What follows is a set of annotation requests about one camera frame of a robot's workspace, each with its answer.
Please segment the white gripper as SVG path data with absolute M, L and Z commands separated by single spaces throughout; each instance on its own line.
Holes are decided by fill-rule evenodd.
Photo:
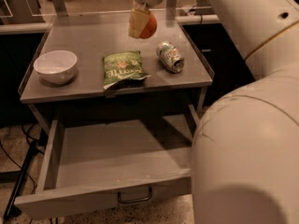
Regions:
M 150 11 L 148 7 L 155 7 L 162 2 L 163 0 L 134 0 L 128 28 L 128 35 L 130 37 L 150 37 Z

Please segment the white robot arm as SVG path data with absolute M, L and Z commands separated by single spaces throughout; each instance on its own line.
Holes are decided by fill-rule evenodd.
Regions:
M 254 82 L 200 118 L 192 144 L 195 224 L 299 224 L 299 8 L 207 0 Z

